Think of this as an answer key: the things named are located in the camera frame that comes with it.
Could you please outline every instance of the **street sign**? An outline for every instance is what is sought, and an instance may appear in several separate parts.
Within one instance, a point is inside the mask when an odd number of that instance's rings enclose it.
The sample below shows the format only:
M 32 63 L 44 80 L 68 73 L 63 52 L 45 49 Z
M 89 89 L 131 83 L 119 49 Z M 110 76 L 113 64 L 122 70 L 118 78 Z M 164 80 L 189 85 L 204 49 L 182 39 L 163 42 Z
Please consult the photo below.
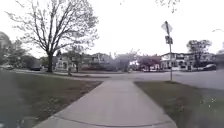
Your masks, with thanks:
M 169 32 L 171 32 L 171 31 L 173 30 L 172 26 L 171 26 L 169 23 L 167 23 L 167 25 L 168 25 L 168 30 L 169 30 Z M 162 24 L 161 28 L 162 28 L 165 32 L 167 32 L 166 21 Z
M 170 36 L 165 36 L 165 39 L 166 39 L 166 43 L 167 44 L 173 44 L 173 38 L 170 37 Z

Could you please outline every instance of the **traffic sign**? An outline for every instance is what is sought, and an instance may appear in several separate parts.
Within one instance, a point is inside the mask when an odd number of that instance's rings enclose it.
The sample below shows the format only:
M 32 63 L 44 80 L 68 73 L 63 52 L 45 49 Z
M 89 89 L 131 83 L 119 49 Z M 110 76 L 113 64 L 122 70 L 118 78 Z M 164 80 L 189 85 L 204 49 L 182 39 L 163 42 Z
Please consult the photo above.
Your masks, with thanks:
M 167 26 L 166 26 L 166 22 L 167 22 L 167 21 L 165 21 L 165 22 L 162 24 L 161 28 L 162 28 L 165 32 L 167 32 L 167 27 L 168 27 L 169 32 L 172 32 L 172 30 L 173 30 L 172 26 L 171 26 L 169 23 L 167 23 Z

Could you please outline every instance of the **sign post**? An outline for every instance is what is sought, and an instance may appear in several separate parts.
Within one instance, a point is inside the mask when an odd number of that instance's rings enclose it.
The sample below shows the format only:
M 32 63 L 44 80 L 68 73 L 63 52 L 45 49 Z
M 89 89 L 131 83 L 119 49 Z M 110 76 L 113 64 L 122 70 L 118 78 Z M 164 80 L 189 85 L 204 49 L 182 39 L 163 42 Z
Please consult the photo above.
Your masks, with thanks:
M 172 37 L 170 36 L 170 32 L 173 30 L 173 28 L 171 27 L 171 25 L 165 21 L 164 24 L 162 25 L 162 29 L 166 31 L 167 35 L 165 37 L 166 39 L 166 43 L 169 44 L 169 47 L 170 47 L 170 81 L 173 80 L 173 71 L 172 71 L 172 49 L 171 49 L 171 44 L 173 44 L 173 39 Z

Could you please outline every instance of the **tree trunk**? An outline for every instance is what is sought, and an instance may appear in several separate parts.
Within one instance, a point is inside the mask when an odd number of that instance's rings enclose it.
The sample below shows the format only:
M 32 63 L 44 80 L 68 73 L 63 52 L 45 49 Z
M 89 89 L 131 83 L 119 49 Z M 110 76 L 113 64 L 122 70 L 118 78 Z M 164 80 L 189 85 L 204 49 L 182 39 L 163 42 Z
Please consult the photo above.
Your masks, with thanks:
M 48 54 L 48 68 L 47 68 L 47 72 L 52 73 L 52 67 L 53 67 L 53 54 Z

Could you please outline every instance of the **roof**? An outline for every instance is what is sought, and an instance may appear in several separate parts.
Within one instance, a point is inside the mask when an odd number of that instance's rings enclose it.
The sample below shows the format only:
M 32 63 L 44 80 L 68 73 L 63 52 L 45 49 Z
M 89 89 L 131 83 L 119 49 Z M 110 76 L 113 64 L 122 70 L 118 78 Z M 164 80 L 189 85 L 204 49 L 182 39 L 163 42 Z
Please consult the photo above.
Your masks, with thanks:
M 182 55 L 191 55 L 191 53 L 175 53 L 175 52 L 172 52 L 172 54 L 182 54 Z

